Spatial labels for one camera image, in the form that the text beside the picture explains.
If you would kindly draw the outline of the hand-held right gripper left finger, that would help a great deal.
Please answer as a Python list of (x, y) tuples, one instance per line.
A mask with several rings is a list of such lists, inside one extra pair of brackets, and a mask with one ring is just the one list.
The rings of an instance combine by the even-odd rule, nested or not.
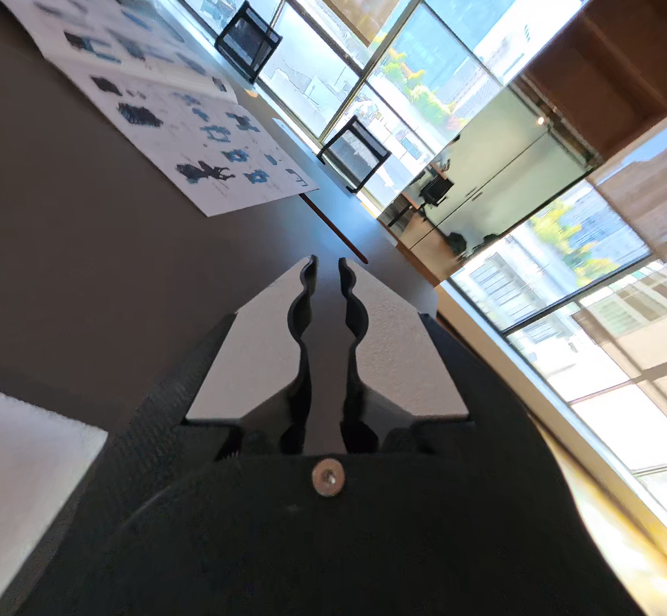
[(302, 453), (312, 404), (303, 341), (312, 320), (318, 257), (297, 261), (229, 322), (186, 424), (262, 433), (281, 453)]

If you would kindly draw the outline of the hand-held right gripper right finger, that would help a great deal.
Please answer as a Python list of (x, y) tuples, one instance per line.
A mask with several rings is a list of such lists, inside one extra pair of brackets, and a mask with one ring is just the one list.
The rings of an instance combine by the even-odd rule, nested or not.
[(349, 349), (340, 432), (348, 453), (375, 453), (395, 430), (466, 423), (470, 413), (411, 303), (339, 259)]

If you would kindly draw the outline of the black mesh office chair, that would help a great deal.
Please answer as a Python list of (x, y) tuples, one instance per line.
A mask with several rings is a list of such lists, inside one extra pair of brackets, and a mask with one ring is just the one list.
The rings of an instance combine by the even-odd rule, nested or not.
[(348, 179), (347, 191), (356, 195), (391, 156), (391, 151), (353, 115), (316, 157), (321, 163), (325, 157), (332, 161)]
[(214, 48), (254, 84), (282, 39), (245, 0), (215, 39)]

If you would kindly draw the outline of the white flat box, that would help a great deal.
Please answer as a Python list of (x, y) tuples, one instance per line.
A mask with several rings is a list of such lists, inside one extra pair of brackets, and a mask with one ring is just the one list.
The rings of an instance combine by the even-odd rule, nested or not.
[(1, 394), (1, 593), (84, 478), (105, 430)]

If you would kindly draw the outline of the white instruction booklet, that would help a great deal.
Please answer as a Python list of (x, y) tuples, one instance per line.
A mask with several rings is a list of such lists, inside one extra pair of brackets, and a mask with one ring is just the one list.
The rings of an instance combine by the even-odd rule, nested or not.
[(41, 54), (212, 217), (319, 189), (228, 78), (163, 19), (113, 0), (1, 0)]

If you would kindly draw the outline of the wooden wall cabinet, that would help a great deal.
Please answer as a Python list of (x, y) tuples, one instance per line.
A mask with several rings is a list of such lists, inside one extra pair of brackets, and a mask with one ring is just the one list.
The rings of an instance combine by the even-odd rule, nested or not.
[(666, 0), (591, 0), (514, 83), (607, 161), (666, 117)]

